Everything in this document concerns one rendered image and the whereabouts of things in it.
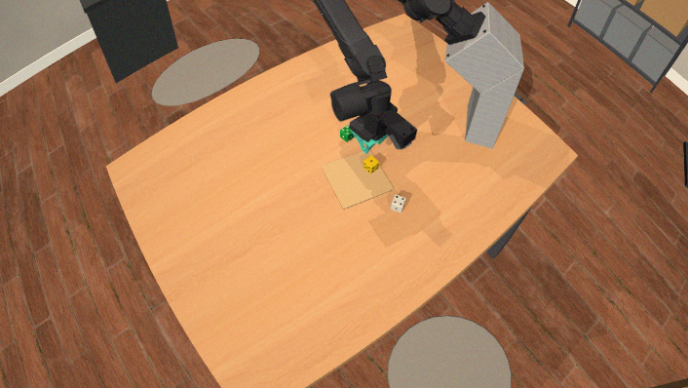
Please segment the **green die with white pips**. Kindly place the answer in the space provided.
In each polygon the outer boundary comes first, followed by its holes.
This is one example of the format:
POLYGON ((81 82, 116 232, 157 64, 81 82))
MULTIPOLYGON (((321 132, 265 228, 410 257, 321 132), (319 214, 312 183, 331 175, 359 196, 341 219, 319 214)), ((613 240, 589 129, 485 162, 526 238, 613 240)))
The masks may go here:
POLYGON ((340 137, 344 139, 346 142, 354 138, 354 135, 352 134, 351 129, 348 125, 340 130, 340 137))

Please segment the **tan flat mat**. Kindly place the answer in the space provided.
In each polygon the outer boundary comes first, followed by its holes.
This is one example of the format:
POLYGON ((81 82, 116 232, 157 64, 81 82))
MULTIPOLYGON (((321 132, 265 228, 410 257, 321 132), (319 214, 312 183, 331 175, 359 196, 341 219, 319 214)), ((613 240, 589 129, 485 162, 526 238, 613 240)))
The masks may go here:
POLYGON ((394 190, 380 166, 372 174, 363 168, 370 155, 359 152, 321 166, 343 210, 394 190))

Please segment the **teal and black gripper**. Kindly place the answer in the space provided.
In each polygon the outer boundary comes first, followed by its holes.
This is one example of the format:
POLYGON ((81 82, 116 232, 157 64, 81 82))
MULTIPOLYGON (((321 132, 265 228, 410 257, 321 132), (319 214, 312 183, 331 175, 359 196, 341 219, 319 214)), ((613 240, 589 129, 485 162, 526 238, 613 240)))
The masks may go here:
MULTIPOLYGON (((383 114, 387 113, 388 111, 389 111, 389 109, 385 112, 375 113, 375 112, 371 112, 371 111, 367 110, 368 113, 373 114, 373 115, 383 115, 383 114)), ((360 115, 356 119, 352 120, 350 122, 349 127, 351 129, 352 134, 354 135, 354 137, 359 142, 359 145, 360 145, 362 151, 366 154, 370 150, 369 147, 374 145, 376 142, 378 144, 381 144, 388 137, 388 135, 387 135, 386 131, 382 132, 378 136, 374 136, 372 133, 370 133, 364 127, 365 114, 360 115), (366 145, 366 148, 364 148, 363 142, 366 145)))

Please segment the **yellow die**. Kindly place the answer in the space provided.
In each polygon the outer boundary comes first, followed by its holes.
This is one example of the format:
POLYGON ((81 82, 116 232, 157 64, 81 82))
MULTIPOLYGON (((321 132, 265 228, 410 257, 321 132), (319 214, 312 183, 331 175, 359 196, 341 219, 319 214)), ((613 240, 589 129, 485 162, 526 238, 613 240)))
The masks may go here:
POLYGON ((363 168, 366 169, 370 174, 375 172, 379 167, 379 161, 375 159, 372 155, 363 160, 363 168))

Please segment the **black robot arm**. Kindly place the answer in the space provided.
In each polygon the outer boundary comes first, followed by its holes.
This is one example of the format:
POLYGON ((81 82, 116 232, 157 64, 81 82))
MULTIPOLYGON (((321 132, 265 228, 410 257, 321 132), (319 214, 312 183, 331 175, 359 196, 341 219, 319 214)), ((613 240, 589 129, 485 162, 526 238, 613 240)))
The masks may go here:
MULTIPOLYGON (((342 122, 366 113, 364 127, 370 133, 378 136, 386 131, 396 149, 405 149, 415 140, 418 129, 397 113, 398 108, 390 103, 392 88, 379 81, 388 77, 386 60, 377 45, 373 45, 345 0, 313 1, 333 33, 347 65, 358 79, 357 84, 348 84, 330 93, 335 117, 342 122), (370 79, 368 77, 372 79, 366 80, 370 79), (360 86, 363 84, 366 85, 360 86), (383 115, 367 112, 381 113, 388 109, 383 115)), ((485 19, 484 13, 471 15, 454 0, 398 1, 412 19, 423 22, 436 18, 448 33, 445 38, 448 45, 477 37, 485 19)))

